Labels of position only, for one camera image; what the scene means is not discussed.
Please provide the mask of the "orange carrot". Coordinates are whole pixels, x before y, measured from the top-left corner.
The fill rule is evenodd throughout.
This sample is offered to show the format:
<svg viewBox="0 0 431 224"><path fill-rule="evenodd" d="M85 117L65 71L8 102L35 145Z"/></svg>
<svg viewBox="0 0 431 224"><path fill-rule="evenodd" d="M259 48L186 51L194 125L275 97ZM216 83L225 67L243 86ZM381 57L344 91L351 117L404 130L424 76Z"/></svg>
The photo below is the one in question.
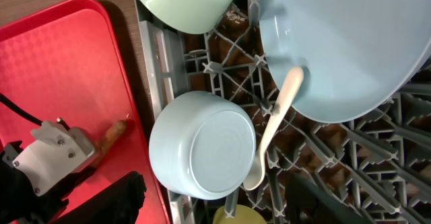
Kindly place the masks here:
<svg viewBox="0 0 431 224"><path fill-rule="evenodd" d="M97 167L102 161L108 150L115 144L115 142L126 131L127 123L125 120L116 121L102 137L95 141L95 146L99 150L97 158L90 164L91 167Z"/></svg>

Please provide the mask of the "small light blue bowl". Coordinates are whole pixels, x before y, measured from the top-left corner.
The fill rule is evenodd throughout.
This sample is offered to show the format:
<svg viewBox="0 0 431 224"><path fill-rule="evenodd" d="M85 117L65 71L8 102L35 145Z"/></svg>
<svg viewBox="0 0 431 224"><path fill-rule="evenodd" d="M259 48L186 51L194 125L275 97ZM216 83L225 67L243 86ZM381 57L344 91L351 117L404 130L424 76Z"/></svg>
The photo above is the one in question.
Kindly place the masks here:
<svg viewBox="0 0 431 224"><path fill-rule="evenodd" d="M165 188L203 200L234 192L251 169L255 128L237 104L207 91L173 99L158 115L149 157Z"/></svg>

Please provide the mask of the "red serving tray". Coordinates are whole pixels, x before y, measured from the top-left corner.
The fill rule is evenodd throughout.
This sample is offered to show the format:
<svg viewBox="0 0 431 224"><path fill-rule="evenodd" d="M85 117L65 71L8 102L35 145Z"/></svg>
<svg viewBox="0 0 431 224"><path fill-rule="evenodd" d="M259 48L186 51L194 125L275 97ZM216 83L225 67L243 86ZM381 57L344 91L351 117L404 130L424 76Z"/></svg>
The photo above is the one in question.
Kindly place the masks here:
<svg viewBox="0 0 431 224"><path fill-rule="evenodd" d="M96 0L66 0L1 28L1 92L41 120L63 118L92 140L115 121L127 131L70 195L65 214L129 172L146 185L138 223L167 223L117 39Z"/></svg>

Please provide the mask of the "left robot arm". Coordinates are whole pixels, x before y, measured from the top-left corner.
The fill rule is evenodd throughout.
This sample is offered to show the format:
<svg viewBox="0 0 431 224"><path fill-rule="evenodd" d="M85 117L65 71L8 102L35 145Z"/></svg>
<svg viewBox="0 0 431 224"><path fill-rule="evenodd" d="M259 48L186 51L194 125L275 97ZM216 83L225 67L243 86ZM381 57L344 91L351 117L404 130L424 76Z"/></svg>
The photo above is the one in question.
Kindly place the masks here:
<svg viewBox="0 0 431 224"><path fill-rule="evenodd" d="M23 173L1 161L1 223L48 223L68 204L56 194L37 196Z"/></svg>

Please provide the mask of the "grey dishwasher rack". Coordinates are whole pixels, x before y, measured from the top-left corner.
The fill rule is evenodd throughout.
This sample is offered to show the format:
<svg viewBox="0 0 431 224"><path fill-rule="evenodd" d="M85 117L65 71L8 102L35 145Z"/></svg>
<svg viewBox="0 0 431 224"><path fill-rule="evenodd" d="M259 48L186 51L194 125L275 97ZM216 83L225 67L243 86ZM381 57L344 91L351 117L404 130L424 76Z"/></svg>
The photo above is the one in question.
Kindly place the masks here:
<svg viewBox="0 0 431 224"><path fill-rule="evenodd" d="M175 32L135 4L155 114L185 91L210 91L240 105L263 133L277 88L263 54L257 0L237 0L202 35ZM430 222L430 85L414 82L357 120L314 122L290 110L266 154L262 184L219 200L170 193L175 223L212 223L224 206L241 204L268 223L288 223L286 185L303 175L330 197L373 223Z"/></svg>

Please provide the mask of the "yellow plastic cup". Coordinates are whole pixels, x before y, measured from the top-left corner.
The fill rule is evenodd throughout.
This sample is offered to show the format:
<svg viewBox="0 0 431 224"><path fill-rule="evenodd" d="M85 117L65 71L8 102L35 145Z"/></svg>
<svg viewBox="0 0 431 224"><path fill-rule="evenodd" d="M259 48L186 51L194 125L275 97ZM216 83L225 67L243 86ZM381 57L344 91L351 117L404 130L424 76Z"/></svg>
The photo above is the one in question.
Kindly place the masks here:
<svg viewBox="0 0 431 224"><path fill-rule="evenodd" d="M234 217L228 217L224 206L213 217L213 224L266 224L266 220L255 210L244 205L237 205Z"/></svg>

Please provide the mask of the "large light blue plate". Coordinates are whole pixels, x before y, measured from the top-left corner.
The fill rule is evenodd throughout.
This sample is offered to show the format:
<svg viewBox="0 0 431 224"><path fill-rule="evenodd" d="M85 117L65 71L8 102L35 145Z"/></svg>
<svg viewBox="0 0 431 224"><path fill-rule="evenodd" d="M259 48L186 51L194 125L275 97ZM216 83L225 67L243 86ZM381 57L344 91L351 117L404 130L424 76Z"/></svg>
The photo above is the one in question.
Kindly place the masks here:
<svg viewBox="0 0 431 224"><path fill-rule="evenodd" d="M261 41L281 86L294 66L293 101L324 123L361 117L392 96L430 57L430 0L259 0Z"/></svg>

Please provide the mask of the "green bowl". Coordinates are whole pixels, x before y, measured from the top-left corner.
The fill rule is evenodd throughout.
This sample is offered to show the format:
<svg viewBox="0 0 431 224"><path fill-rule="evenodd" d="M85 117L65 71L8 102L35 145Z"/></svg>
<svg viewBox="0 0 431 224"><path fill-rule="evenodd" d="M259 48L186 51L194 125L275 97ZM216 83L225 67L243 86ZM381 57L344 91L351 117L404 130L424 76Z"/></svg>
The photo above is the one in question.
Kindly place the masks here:
<svg viewBox="0 0 431 224"><path fill-rule="evenodd" d="M171 28L188 34L204 34L217 24L233 0L140 1Z"/></svg>

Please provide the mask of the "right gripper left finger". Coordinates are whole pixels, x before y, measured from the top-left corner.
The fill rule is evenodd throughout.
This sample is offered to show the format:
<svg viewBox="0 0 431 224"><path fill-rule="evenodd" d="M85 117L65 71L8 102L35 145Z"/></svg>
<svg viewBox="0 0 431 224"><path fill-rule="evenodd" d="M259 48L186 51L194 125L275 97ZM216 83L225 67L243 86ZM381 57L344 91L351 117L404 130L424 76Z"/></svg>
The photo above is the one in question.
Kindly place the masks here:
<svg viewBox="0 0 431 224"><path fill-rule="evenodd" d="M145 200L143 176L129 172L71 212L54 220L55 224L132 224Z"/></svg>

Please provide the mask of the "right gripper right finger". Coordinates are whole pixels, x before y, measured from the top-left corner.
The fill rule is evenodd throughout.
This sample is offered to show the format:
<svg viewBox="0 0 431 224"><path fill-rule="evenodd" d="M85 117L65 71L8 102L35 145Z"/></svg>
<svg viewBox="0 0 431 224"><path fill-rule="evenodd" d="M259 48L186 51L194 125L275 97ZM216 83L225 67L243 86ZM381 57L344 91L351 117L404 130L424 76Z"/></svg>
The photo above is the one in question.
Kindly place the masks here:
<svg viewBox="0 0 431 224"><path fill-rule="evenodd" d="M285 198L290 223L370 223L297 173L290 174Z"/></svg>

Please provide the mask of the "white plastic spoon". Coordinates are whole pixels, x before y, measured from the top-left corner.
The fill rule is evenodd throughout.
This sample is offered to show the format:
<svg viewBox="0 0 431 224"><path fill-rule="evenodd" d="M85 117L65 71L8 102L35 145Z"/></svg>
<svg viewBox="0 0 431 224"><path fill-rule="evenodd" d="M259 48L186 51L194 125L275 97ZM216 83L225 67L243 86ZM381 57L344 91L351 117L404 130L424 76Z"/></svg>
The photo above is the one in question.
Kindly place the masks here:
<svg viewBox="0 0 431 224"><path fill-rule="evenodd" d="M275 101L273 114L269 118L261 138L259 148L255 153L250 172L243 182L243 186L246 190L256 189L263 181L265 176L265 152L283 121L284 116L292 105L292 102L302 85L303 79L304 71L302 67L292 67L286 74L284 83L279 89L279 94Z"/></svg>

